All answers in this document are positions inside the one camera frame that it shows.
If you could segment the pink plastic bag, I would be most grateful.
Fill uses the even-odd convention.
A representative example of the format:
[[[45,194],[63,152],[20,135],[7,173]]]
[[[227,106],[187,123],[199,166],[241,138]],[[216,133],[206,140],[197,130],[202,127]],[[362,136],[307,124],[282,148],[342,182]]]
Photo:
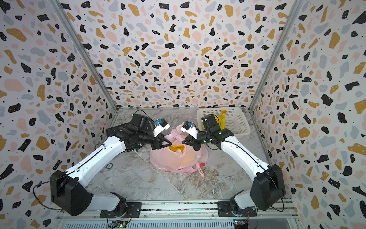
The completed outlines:
[[[172,142],[171,146],[150,151],[150,162],[165,172],[191,174],[197,171],[204,177],[202,168],[208,160],[208,150],[201,146],[195,151],[192,146],[184,145],[183,140],[189,135],[182,131],[183,125],[172,129],[165,137]]]

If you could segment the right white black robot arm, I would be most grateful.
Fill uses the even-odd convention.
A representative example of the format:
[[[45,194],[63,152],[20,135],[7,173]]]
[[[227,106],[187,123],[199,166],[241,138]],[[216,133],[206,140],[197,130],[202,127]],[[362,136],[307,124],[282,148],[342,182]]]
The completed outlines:
[[[278,165],[269,165],[251,153],[227,128],[222,129],[213,114],[202,118],[204,131],[196,128],[192,122],[184,122],[181,131],[188,134],[182,141],[195,151],[206,143],[216,145],[232,157],[248,174],[252,181],[249,191],[241,191],[230,199],[231,212],[242,216],[250,208],[266,211],[286,194],[283,172]]]

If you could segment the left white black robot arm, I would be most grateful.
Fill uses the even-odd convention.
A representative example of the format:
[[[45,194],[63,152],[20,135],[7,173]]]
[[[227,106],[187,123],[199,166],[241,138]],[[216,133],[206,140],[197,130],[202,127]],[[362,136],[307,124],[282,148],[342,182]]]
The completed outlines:
[[[107,129],[107,139],[81,162],[65,172],[55,171],[50,177],[51,201],[71,216],[86,210],[103,210],[109,217],[119,218],[127,213],[126,199],[89,191],[87,186],[94,176],[123,152],[150,145],[153,150],[172,143],[162,134],[170,125],[165,119],[153,121],[150,117],[134,114],[130,122]]]

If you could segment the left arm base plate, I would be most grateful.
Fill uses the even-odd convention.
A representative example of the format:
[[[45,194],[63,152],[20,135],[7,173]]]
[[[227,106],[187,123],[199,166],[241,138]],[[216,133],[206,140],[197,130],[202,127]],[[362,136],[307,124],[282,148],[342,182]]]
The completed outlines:
[[[127,219],[139,218],[142,210],[142,202],[123,202],[113,211],[103,210],[100,213],[101,219]]]

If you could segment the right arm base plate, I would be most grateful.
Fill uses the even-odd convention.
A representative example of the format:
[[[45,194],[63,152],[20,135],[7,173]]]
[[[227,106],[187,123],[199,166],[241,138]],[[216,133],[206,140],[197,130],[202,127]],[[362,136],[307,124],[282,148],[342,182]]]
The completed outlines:
[[[219,217],[256,217],[255,207],[241,209],[234,201],[218,201],[217,210]]]

